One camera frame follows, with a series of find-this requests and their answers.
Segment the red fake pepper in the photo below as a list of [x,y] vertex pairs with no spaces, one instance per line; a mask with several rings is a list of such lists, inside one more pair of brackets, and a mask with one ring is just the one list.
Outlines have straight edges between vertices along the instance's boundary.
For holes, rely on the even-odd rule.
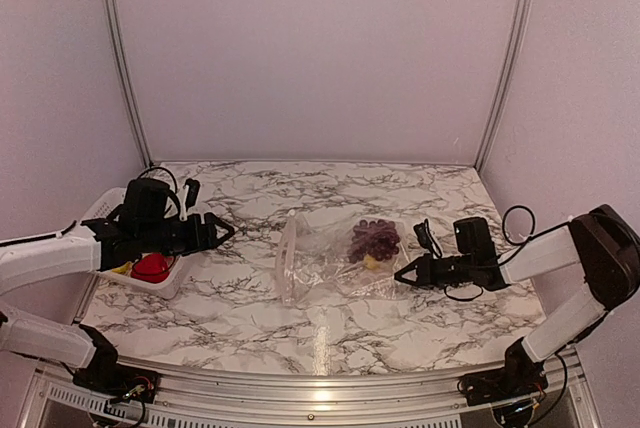
[[148,254],[133,264],[130,276],[147,283],[161,283],[170,274],[170,261],[160,253]]

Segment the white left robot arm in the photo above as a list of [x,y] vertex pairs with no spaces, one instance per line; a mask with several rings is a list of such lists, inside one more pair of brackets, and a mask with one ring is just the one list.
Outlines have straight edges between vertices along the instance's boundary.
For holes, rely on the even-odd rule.
[[[194,179],[176,191],[161,180],[136,178],[105,217],[2,242],[1,292],[67,275],[107,272],[146,254],[177,258],[218,248],[234,236],[235,229],[211,212],[196,211],[198,192]],[[116,393],[126,384],[126,371],[105,355],[117,352],[100,337],[90,327],[65,325],[1,305],[2,350],[86,368],[102,391]]]

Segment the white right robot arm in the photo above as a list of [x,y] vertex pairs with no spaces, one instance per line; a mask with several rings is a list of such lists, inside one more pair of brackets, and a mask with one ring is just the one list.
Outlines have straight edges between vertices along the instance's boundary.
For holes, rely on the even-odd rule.
[[496,292],[572,266],[583,273],[579,290],[507,349],[504,367],[495,376],[496,388],[506,396],[519,394],[546,359],[592,330],[639,289],[639,236],[607,204],[532,233],[504,254],[497,253],[484,218],[464,218],[453,228],[458,253],[443,257],[433,253],[427,224],[415,226],[427,253],[398,270],[395,280],[415,288],[470,283]]

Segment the purple fake grapes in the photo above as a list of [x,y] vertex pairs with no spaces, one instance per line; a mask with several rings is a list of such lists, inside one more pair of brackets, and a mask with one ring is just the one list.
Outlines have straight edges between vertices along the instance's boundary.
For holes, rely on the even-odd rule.
[[393,221],[362,219],[352,228],[347,256],[351,263],[363,261],[366,256],[378,262],[389,261],[399,254],[400,241]]

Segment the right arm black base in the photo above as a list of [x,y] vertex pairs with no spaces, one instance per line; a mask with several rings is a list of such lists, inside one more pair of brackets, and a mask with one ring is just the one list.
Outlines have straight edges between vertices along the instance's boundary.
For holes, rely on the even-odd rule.
[[518,339],[505,351],[502,367],[467,373],[459,378],[457,389],[469,406],[505,401],[546,390],[549,384],[544,362],[533,361],[523,341],[523,338]]

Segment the clear zip top bag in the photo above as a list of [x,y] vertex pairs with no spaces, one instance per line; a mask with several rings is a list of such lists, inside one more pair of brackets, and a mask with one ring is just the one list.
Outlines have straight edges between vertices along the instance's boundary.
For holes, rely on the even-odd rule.
[[[380,262],[377,270],[366,269],[362,261],[351,263],[347,256],[352,228],[362,219],[393,221],[401,238],[399,254]],[[408,290],[394,279],[394,273],[408,263],[406,229],[400,221],[350,216],[313,227],[303,214],[291,210],[277,249],[276,284],[286,306],[317,304],[333,295],[358,300],[399,300],[408,295]]]

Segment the peach fake fruit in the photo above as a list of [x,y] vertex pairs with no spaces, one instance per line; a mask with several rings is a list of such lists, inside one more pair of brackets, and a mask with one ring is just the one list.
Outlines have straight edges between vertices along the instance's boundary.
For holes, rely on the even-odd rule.
[[370,255],[366,255],[363,258],[362,264],[368,270],[377,270],[380,268],[380,262]]

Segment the yellow fake lemon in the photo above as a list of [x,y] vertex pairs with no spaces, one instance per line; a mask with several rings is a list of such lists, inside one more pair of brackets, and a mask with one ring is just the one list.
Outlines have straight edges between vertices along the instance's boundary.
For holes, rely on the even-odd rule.
[[126,262],[120,267],[114,268],[113,272],[123,276],[127,276],[131,272],[132,267],[133,267],[133,262]]

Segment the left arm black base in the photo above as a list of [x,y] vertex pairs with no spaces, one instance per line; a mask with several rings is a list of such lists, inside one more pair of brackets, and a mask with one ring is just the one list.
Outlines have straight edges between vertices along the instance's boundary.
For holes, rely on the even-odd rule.
[[116,348],[97,329],[83,324],[79,328],[89,336],[96,351],[86,368],[74,371],[73,383],[109,395],[117,402],[135,399],[152,403],[159,374],[119,363]]

